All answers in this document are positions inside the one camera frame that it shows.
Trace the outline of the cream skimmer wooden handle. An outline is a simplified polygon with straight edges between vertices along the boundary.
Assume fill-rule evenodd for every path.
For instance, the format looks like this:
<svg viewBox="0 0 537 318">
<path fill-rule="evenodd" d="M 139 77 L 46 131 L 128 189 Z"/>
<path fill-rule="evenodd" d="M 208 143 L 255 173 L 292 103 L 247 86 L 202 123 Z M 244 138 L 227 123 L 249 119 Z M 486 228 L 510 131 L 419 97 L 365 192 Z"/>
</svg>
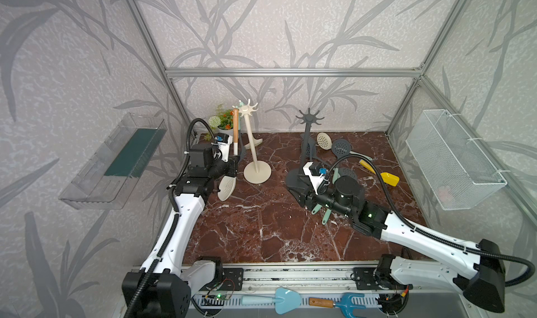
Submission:
<svg viewBox="0 0 537 318">
<path fill-rule="evenodd" d="M 239 109 L 235 108 L 233 114 L 233 150 L 232 156 L 228 156 L 227 172 L 220 181 L 218 198 L 226 201 L 234 192 L 237 181 L 237 170 L 239 160 Z"/>
</svg>

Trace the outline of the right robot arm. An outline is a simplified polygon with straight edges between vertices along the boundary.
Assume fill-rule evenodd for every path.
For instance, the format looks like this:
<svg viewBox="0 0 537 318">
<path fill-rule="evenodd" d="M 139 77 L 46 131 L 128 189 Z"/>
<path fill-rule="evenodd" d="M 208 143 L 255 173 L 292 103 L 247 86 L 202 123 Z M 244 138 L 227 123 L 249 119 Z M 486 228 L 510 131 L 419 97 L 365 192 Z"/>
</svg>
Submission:
<svg viewBox="0 0 537 318">
<path fill-rule="evenodd" d="M 319 162 L 308 162 L 287 174 L 286 188 L 303 208 L 326 208 L 347 218 L 360 234 L 431 258 L 425 266 L 411 268 L 407 259 L 384 256 L 374 275 L 383 287 L 446 287 L 481 309 L 502 313 L 506 288 L 528 281 L 536 272 L 534 263 L 503 255 L 492 241 L 463 241 L 408 220 L 397 210 L 384 182 L 380 186 L 388 208 L 366 200 L 364 186 L 354 178 L 343 176 L 330 183 L 333 170 Z"/>
</svg>

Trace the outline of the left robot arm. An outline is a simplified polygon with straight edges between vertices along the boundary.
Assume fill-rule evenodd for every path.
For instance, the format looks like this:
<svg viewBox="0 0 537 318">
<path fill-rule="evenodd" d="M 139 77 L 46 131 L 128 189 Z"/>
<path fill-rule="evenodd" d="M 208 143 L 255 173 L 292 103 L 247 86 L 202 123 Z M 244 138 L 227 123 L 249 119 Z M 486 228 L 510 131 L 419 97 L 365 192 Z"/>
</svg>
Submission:
<svg viewBox="0 0 537 318">
<path fill-rule="evenodd" d="M 126 274 L 122 291 L 126 317 L 185 317 L 193 296 L 207 284 L 219 282 L 222 264 L 203 258 L 184 268 L 188 242 L 215 181 L 235 178 L 241 159 L 239 123 L 233 134 L 212 134 L 212 143 L 191 145 L 186 140 L 183 168 L 167 187 L 171 212 L 140 270 Z"/>
</svg>

